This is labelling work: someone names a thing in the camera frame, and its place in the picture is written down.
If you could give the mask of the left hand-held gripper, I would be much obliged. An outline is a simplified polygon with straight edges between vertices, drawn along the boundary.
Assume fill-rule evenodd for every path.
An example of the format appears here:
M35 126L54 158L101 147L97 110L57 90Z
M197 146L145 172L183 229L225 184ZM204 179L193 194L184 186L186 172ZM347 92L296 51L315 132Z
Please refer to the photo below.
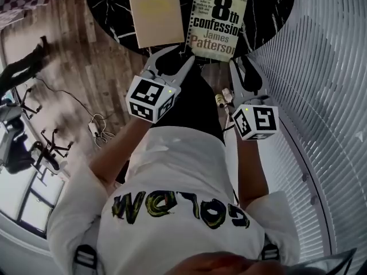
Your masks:
M190 56L176 74L163 74L157 77L159 72L157 60L176 48L178 45L169 46L152 54L142 70L142 77L133 78L126 96L127 108L131 116L155 124L173 107L181 92L180 85L195 62L195 56Z

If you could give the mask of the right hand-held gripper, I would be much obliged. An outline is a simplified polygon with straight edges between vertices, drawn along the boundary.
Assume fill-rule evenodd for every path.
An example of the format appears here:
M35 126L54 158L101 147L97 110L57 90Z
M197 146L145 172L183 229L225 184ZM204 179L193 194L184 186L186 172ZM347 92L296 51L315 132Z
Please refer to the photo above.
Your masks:
M254 60L248 58L248 61L251 67L247 77L256 95L250 98L245 90L244 68L237 60L229 60L236 108L232 120L241 140L263 140L279 131L279 111L268 95L270 85L267 76Z

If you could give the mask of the plain beige book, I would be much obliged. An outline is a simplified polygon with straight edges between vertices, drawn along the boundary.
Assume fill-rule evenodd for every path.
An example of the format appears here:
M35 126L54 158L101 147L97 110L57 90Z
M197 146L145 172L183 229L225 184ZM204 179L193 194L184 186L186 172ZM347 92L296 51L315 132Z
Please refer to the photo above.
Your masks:
M139 48L185 40L179 0L130 0Z

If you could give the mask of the grey book with black lettering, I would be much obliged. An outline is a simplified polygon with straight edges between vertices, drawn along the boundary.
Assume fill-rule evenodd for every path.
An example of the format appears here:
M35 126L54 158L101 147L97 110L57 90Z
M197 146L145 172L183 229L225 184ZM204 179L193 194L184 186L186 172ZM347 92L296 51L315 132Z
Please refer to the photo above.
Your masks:
M197 57L234 58L247 0L193 0L186 46Z

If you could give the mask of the person's left forearm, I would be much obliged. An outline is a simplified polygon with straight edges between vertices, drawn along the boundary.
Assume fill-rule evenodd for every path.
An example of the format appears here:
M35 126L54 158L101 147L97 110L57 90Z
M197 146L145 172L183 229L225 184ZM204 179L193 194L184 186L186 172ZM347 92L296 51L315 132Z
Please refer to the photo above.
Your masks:
M132 118L92 159L89 167L106 190L112 188L121 169L151 125L143 119Z

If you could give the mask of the person's right forearm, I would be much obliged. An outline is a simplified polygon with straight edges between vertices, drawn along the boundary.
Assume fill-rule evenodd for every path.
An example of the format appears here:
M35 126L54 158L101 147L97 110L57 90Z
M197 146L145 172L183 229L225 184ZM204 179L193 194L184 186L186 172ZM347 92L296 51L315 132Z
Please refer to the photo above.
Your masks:
M269 194L256 141L242 140L236 131L238 156L238 198L242 209Z

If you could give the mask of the person's beige shoe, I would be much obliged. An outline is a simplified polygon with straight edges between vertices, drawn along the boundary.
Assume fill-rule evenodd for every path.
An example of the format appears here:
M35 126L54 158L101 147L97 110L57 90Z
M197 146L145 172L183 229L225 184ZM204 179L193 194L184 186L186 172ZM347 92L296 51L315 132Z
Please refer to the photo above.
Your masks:
M233 107L233 94L228 88L224 88L221 93L216 94L215 99L219 108L224 108L227 105Z

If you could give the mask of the person's black trousers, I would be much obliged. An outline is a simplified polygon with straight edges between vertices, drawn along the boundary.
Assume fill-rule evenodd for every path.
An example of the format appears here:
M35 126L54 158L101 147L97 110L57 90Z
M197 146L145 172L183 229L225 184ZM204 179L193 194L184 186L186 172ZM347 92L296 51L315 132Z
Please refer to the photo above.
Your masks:
M213 89L196 64L183 80L174 106L152 125L153 128L168 126L195 129L224 141Z

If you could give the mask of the round black marble table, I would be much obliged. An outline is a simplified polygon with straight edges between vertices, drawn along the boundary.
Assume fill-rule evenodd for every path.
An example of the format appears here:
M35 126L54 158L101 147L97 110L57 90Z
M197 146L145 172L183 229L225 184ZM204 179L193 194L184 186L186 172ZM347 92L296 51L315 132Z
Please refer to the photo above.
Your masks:
M163 45L139 48L131 14L130 0L86 0L93 18L119 45L150 56ZM194 0L179 0L183 33L187 34ZM234 59L246 56L274 38L287 22L295 0L247 0Z

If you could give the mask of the person's white printed t-shirt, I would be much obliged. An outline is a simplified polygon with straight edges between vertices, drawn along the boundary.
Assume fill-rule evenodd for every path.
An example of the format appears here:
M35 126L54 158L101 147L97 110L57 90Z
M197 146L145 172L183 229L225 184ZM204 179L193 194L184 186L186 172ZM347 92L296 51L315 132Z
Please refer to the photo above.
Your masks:
M82 165L50 216L47 239L65 275L93 222L104 275L163 275L201 253L260 258L266 241L280 261L299 261L300 244L283 192L246 209L234 204L225 147L216 137L184 127L150 129L131 155L126 181L109 194Z

